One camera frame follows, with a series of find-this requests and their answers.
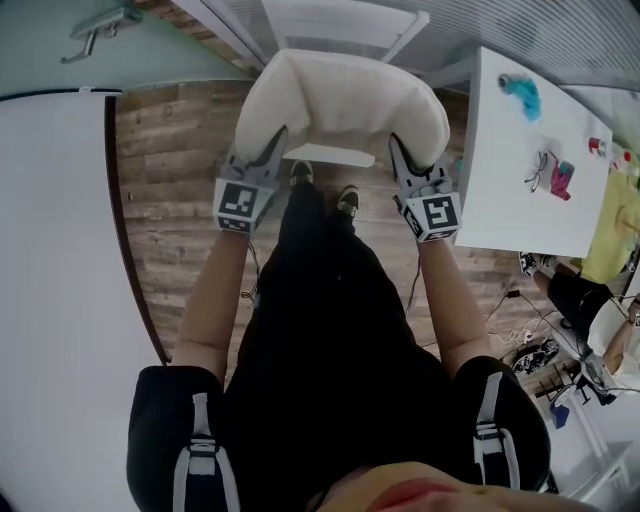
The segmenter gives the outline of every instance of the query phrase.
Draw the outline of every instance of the black and white pattern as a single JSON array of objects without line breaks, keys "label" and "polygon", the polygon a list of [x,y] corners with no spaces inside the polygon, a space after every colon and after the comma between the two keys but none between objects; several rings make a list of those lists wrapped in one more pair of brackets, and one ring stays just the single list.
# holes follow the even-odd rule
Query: black and white pattern
[{"label": "black and white pattern", "polygon": [[448,231],[438,231],[437,233],[429,233],[424,240],[426,242],[427,240],[440,240],[441,238],[449,238],[455,232],[456,232],[455,229],[450,229]]},{"label": "black and white pattern", "polygon": [[458,226],[458,217],[450,196],[427,197],[422,204],[430,230]]},{"label": "black and white pattern", "polygon": [[258,191],[238,183],[227,183],[222,194],[219,213],[230,213],[239,217],[250,218],[256,204]]},{"label": "black and white pattern", "polygon": [[407,220],[413,234],[419,239],[422,236],[423,230],[422,227],[420,227],[418,220],[413,216],[413,213],[411,213],[411,208],[405,208],[404,218]]},{"label": "black and white pattern", "polygon": [[231,231],[240,231],[242,233],[249,233],[251,231],[251,225],[248,222],[235,219],[225,219],[220,217],[220,228],[230,229]]}]

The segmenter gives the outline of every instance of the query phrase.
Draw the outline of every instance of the yellow cloth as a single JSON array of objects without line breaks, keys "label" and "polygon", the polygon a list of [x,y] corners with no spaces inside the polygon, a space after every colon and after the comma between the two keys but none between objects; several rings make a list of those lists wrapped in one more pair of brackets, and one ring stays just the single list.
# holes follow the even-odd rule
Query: yellow cloth
[{"label": "yellow cloth", "polygon": [[589,281],[602,284],[611,281],[631,255],[635,234],[629,229],[618,229],[616,219],[620,208],[624,207],[624,217],[632,224],[638,224],[640,200],[634,187],[636,180],[618,171],[609,173],[596,232],[589,254],[582,260],[582,277]]}]

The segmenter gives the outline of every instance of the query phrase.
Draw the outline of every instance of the lips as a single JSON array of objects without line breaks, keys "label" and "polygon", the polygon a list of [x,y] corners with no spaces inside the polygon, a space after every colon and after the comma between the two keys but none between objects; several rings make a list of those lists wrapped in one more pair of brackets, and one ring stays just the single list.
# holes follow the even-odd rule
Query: lips
[{"label": "lips", "polygon": [[457,492],[453,487],[432,482],[425,478],[416,478],[407,480],[392,487],[378,496],[374,502],[369,505],[367,512],[380,512],[382,510],[406,505],[414,501],[419,501],[432,493],[451,493]]}]

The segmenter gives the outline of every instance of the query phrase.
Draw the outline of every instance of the white table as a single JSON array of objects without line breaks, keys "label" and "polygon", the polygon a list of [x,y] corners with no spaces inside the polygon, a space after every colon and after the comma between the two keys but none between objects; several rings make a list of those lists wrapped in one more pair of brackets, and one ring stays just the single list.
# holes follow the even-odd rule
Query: white table
[{"label": "white table", "polygon": [[[501,74],[526,75],[538,88],[542,115],[527,121],[521,102],[497,85]],[[470,104],[460,173],[462,229],[456,245],[584,257],[595,232],[608,161],[590,153],[588,140],[611,143],[611,130],[560,88],[486,48],[474,58],[427,78],[431,87],[470,77]],[[544,138],[559,141],[561,159],[575,172],[560,198],[524,183]]]}]

